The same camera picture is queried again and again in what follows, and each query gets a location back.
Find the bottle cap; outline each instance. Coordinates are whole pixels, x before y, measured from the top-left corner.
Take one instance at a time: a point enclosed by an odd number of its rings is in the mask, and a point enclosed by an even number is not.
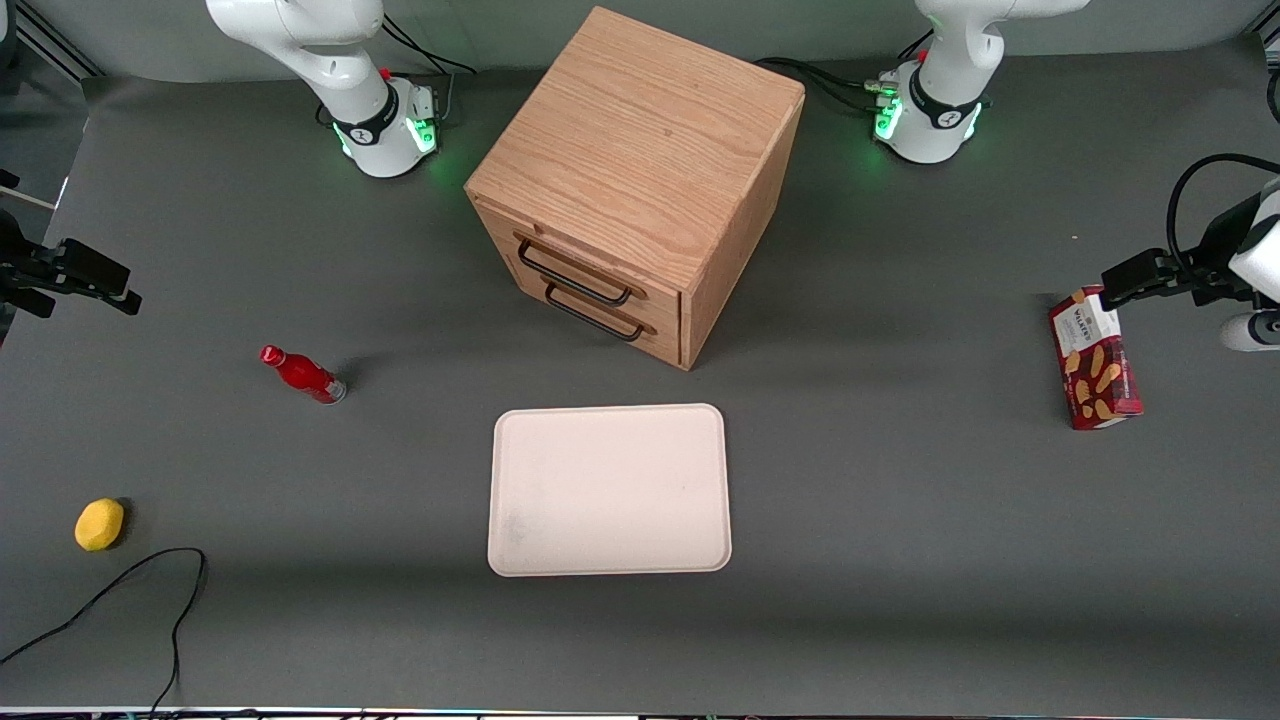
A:
[[[261,357],[264,363],[266,363],[273,368],[279,368],[280,365],[284,364],[284,351],[274,345],[265,346],[259,357]]]

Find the black cable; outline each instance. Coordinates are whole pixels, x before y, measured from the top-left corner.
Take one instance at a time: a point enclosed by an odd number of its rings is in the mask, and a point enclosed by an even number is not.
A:
[[[97,591],[97,594],[95,594],[92,598],[90,598],[88,602],[86,602],[79,610],[77,610],[76,615],[72,615],[69,620],[67,620],[61,625],[58,625],[52,630],[40,634],[35,639],[27,641],[20,647],[18,647],[18,650],[0,659],[0,665],[9,662],[14,657],[18,657],[23,652],[31,650],[32,647],[70,628],[72,624],[76,623],[76,620],[79,620],[82,615],[88,612],[90,609],[93,607],[95,603],[97,603],[97,601],[102,600],[102,596],[111,592],[113,589],[115,589],[116,585],[124,582],[124,579],[128,578],[129,574],[132,574],[138,568],[146,565],[147,562],[151,562],[156,557],[160,557],[163,555],[169,555],[170,552],[195,552],[200,557],[200,566],[196,569],[196,582],[191,588],[191,597],[187,598],[186,607],[182,609],[182,614],[178,615],[178,619],[174,620],[173,623],[173,630],[169,632],[169,642],[173,644],[173,670],[169,673],[169,682],[165,683],[164,689],[160,691],[160,694],[156,696],[156,701],[151,703],[150,715],[155,715],[156,707],[160,706],[160,701],[164,700],[164,696],[169,694],[169,691],[173,688],[173,684],[178,682],[178,673],[179,673],[178,628],[182,626],[182,621],[187,619],[187,614],[191,612],[191,609],[196,605],[196,598],[200,596],[200,589],[204,587],[205,578],[209,574],[209,556],[205,555],[205,551],[200,550],[198,547],[170,547],[168,550],[160,550],[152,552],[151,555],[143,557],[142,560],[138,560],[133,565],[129,565],[128,570],[120,573],[119,575],[115,577],[114,580],[108,583],[105,588]]]
[[[813,63],[805,63],[804,60],[795,60],[792,58],[760,58],[755,61],[756,65],[783,65],[787,68],[795,68],[803,73],[818,76],[827,82],[842,86],[854,87],[858,90],[863,88],[863,83],[858,81],[845,79],[837,74],[829,73]]]
[[[440,70],[440,73],[448,74],[448,70],[445,70],[443,67],[440,67],[440,63],[448,63],[448,64],[453,65],[454,68],[460,68],[460,69],[463,69],[463,70],[466,70],[466,72],[468,72],[471,74],[476,74],[476,69],[472,68],[471,65],[467,65],[465,63],[458,63],[457,60],[451,60],[451,59],[445,58],[444,55],[436,55],[435,53],[431,53],[430,50],[422,49],[422,46],[419,45],[417,41],[415,41],[410,36],[410,33],[404,32],[398,24],[396,24],[396,20],[393,20],[390,15],[388,15],[388,14],[384,13],[383,14],[383,20],[384,20],[383,22],[383,29],[387,31],[387,35],[392,36],[392,40],[399,42],[401,45],[403,45],[403,46],[406,46],[406,47],[408,47],[411,50],[415,50],[415,51],[422,54],[422,56],[425,56],[428,60],[430,60],[431,64],[435,65],[436,69]]]
[[[904,47],[902,51],[897,54],[897,59],[905,60],[911,53],[915,53],[915,49],[919,47],[932,35],[933,35],[933,28],[929,28],[929,32],[922,35],[920,37],[915,38],[915,42]]]
[[[389,36],[390,36],[390,38],[392,38],[392,40],[394,40],[396,42],[399,42],[399,44],[401,44],[401,45],[403,45],[404,47],[408,47],[410,50],[412,50],[412,51],[415,51],[415,53],[419,53],[419,54],[421,54],[421,55],[422,55],[424,58],[426,58],[426,59],[428,59],[428,60],[429,60],[429,61],[430,61],[430,63],[431,63],[433,65],[435,65],[435,69],[436,69],[436,70],[438,70],[438,72],[439,72],[439,73],[440,73],[442,76],[443,76],[443,74],[448,74],[448,70],[445,70],[445,69],[444,69],[444,65],[442,65],[442,64],[440,64],[440,63],[439,63],[439,61],[438,61],[438,60],[436,60],[435,58],[433,58],[430,53],[428,53],[426,50],[422,50],[421,47],[419,47],[416,42],[413,42],[413,41],[412,41],[412,40],[410,40],[410,38],[406,38],[406,37],[401,37],[401,36],[396,35],[394,32],[392,32],[392,28],[390,28],[390,27],[388,27],[387,24],[383,24],[383,31],[384,31],[384,32],[385,32],[387,35],[389,35]]]
[[[858,110],[860,113],[872,113],[872,114],[874,114],[874,113],[879,111],[878,108],[874,108],[872,105],[859,105],[858,102],[854,102],[852,100],[845,97],[844,95],[841,95],[837,91],[837,88],[861,90],[863,88],[863,83],[854,82],[854,81],[850,81],[850,79],[845,79],[845,78],[842,78],[840,76],[828,73],[827,70],[824,70],[824,69],[822,69],[822,68],[819,68],[817,65],[812,65],[812,64],[801,61],[801,60],[794,60],[791,58],[762,58],[762,59],[756,60],[755,64],[756,65],[781,65],[781,67],[785,67],[785,68],[795,69],[801,76],[804,76],[805,79],[809,79],[810,82],[813,82],[813,85],[817,86],[818,90],[826,92],[827,95],[829,95],[833,100],[836,100],[841,105],[844,105],[846,108],[851,108],[851,109]]]
[[[1196,160],[1189,168],[1183,170],[1181,177],[1179,177],[1178,182],[1174,183],[1174,190],[1169,195],[1169,210],[1165,214],[1165,240],[1169,243],[1169,254],[1174,256],[1178,269],[1184,275],[1190,278],[1192,282],[1201,286],[1206,292],[1217,295],[1219,297],[1228,297],[1226,295],[1219,292],[1217,288],[1208,284],[1208,282],[1198,274],[1192,274],[1187,264],[1187,258],[1183,255],[1181,247],[1178,246],[1178,205],[1183,197],[1183,190],[1187,188],[1187,183],[1192,179],[1192,176],[1215,163],[1238,163],[1240,165],[1249,165],[1251,168],[1258,168],[1260,170],[1268,170],[1276,174],[1280,174],[1280,163],[1272,163],[1270,160],[1263,160],[1262,158],[1254,158],[1253,155],[1243,155],[1239,152],[1219,152],[1216,155],[1208,155]]]

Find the gray backdrop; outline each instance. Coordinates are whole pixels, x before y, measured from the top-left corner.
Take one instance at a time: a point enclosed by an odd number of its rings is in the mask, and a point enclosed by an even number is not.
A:
[[[204,0],[31,0],[110,74],[179,82],[291,77],[224,37]],[[928,29],[911,0],[385,0],[429,50],[479,68],[547,67],[593,5],[741,58],[868,58]],[[1006,23],[1015,55],[1180,50],[1240,32],[1267,0],[1093,0],[1061,18]],[[374,59],[421,63],[385,36]]]

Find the black metal handle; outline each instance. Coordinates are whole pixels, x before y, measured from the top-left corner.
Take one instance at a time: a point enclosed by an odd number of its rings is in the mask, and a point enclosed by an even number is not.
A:
[[[536,260],[530,260],[529,256],[525,255],[525,252],[529,251],[529,246],[530,245],[532,245],[532,243],[529,242],[527,240],[525,240],[522,237],[520,238],[520,251],[516,252],[516,255],[520,256],[520,261],[524,263],[525,265],[527,265],[527,266],[538,270],[539,273],[547,275],[548,278],[558,282],[559,284],[562,284],[562,286],[564,286],[564,287],[567,287],[567,288],[570,288],[570,290],[572,290],[575,292],[580,292],[580,293],[590,297],[591,300],[599,302],[600,305],[608,305],[609,307],[617,307],[618,305],[622,305],[623,302],[626,302],[628,297],[631,297],[631,288],[630,287],[623,287],[622,288],[622,295],[620,295],[617,297],[605,297],[605,296],[600,295],[599,292],[595,292],[594,290],[584,286],[582,283],[579,283],[579,282],[575,282],[575,281],[572,281],[570,278],[566,278],[564,275],[557,273],[556,270],[548,268],[547,265],[543,265],[541,263],[538,263]]]
[[[599,329],[609,333],[611,336],[621,340],[622,342],[635,342],[635,341],[640,340],[640,334],[644,333],[644,325],[636,325],[635,332],[632,332],[631,334],[622,334],[622,331],[616,331],[616,329],[611,328],[609,325],[605,325],[604,323],[602,323],[602,322],[596,320],[595,318],[588,315],[586,313],[579,311],[579,310],[576,310],[573,307],[570,307],[568,305],[564,305],[559,300],[556,300],[554,297],[552,297],[553,292],[556,292],[556,286],[553,283],[547,283],[547,302],[552,307],[556,307],[558,310],[563,310],[563,311],[568,313],[570,315],[573,315],[579,320],[582,320],[584,323],[586,323],[586,324],[589,324],[589,325],[591,325],[594,328],[599,328]]]

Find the wooden cabinet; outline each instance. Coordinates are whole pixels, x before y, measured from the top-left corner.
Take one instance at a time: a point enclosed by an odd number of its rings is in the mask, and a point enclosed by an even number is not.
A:
[[[773,217],[803,102],[596,8],[467,195],[521,290],[687,370]]]

